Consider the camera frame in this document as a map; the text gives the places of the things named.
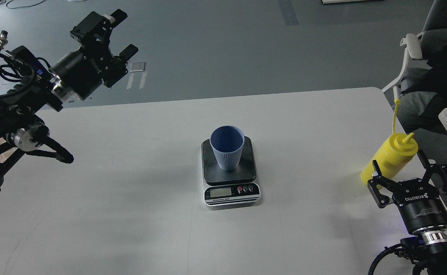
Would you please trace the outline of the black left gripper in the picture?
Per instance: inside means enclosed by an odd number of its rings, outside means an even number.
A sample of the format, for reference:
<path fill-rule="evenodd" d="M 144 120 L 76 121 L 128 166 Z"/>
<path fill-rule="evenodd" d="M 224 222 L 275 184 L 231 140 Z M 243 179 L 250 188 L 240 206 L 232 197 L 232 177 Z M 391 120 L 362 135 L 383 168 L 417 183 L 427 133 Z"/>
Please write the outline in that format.
<path fill-rule="evenodd" d="M 112 31 L 127 18 L 121 9 L 103 15 L 92 11 L 72 28 L 70 36 L 80 48 L 49 68 L 54 80 L 52 93 L 60 101 L 72 96 L 85 100 L 101 85 L 111 88 L 128 73 L 128 61 L 138 47 L 129 44 L 118 55 L 109 47 Z"/>

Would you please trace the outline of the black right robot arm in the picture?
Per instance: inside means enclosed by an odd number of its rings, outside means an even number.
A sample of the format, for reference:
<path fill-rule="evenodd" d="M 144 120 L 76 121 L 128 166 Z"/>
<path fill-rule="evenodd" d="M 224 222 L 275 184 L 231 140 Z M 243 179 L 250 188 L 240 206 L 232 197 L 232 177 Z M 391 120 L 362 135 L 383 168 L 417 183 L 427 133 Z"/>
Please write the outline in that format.
<path fill-rule="evenodd" d="M 368 180 L 368 189 L 381 209 L 394 204 L 410 234 L 396 245 L 384 247 L 372 261 L 368 274 L 373 275 L 380 261 L 395 254 L 413 265 L 412 274 L 447 275 L 447 209 L 440 193 L 447 194 L 447 165 L 417 153 L 425 169 L 422 178 L 393 181 L 387 178 L 376 160 Z"/>

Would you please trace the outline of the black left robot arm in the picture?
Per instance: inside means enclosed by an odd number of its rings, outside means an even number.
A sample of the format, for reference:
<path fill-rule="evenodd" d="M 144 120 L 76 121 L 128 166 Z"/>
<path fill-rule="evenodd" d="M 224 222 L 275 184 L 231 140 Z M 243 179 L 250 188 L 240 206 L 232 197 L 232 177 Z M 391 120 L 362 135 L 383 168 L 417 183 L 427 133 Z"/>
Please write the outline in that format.
<path fill-rule="evenodd" d="M 91 12 L 73 27 L 70 36 L 80 48 L 50 65 L 26 47 L 2 53 L 8 32 L 0 33 L 0 190 L 5 174 L 23 155 L 54 158 L 72 163 L 73 155 L 50 137 L 45 122 L 36 115 L 45 105 L 57 112 L 71 96 L 87 99 L 98 87 L 115 85 L 128 73 L 129 59 L 138 52 L 128 45 L 111 53 L 113 29 L 127 19 L 117 9 L 112 14 Z"/>

